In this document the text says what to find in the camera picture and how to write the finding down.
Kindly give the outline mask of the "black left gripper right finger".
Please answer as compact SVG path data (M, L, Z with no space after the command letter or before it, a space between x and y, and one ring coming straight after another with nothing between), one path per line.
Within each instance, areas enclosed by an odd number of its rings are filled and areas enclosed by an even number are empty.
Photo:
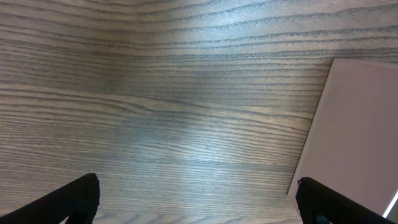
M395 224L310 177L295 196L303 224Z

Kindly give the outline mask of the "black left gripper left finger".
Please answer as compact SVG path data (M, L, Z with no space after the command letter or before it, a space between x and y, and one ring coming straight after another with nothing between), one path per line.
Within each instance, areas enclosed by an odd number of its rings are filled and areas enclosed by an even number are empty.
M99 204L100 182L89 173L2 216L1 223L92 224Z

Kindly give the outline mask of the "pink cardboard box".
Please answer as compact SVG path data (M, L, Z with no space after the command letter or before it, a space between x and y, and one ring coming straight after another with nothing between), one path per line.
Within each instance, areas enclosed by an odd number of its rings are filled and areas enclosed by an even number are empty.
M336 58L287 192L310 177L388 216L397 201L397 65Z

